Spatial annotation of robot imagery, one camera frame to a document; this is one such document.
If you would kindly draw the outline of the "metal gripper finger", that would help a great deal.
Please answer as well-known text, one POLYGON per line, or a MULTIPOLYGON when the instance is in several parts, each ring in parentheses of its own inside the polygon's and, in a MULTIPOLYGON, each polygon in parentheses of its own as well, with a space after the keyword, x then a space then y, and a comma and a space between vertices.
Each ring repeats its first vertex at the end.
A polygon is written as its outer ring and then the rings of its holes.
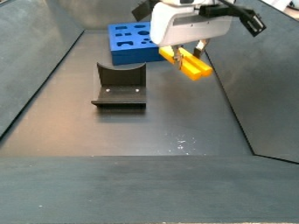
POLYGON ((177 65, 178 69, 182 69, 182 64, 183 64, 183 54, 181 52, 181 46, 175 45, 173 47, 173 51, 174 51, 174 64, 177 65))
POLYGON ((207 39, 203 39, 199 41, 198 45, 194 48, 193 55, 199 59, 205 53, 205 49, 210 41, 207 39))

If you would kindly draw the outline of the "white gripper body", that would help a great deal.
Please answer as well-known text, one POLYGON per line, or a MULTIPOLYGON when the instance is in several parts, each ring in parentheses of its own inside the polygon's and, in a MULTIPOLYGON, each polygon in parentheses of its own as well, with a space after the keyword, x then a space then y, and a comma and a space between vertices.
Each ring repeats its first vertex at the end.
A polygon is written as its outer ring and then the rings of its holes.
POLYGON ((203 16, 205 6, 223 6, 223 3, 219 0, 159 1, 153 10, 150 31, 158 46, 178 46, 229 32, 233 16, 203 16))

